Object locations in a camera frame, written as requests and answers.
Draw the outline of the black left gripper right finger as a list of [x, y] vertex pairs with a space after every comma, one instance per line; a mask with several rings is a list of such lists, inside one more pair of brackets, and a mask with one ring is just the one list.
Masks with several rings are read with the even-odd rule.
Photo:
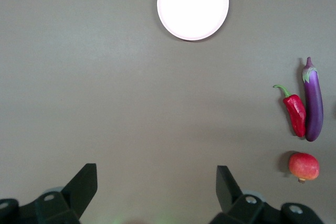
[[222, 211], [210, 223], [322, 224], [320, 217], [305, 205], [289, 202], [278, 210], [257, 196], [243, 194], [227, 166], [217, 167], [216, 195]]

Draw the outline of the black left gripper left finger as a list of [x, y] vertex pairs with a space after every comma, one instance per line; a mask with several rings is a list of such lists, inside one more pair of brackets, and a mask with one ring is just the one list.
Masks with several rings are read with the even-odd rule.
[[61, 191], [48, 191], [20, 206], [1, 199], [1, 223], [80, 223], [97, 192], [97, 165], [86, 164]]

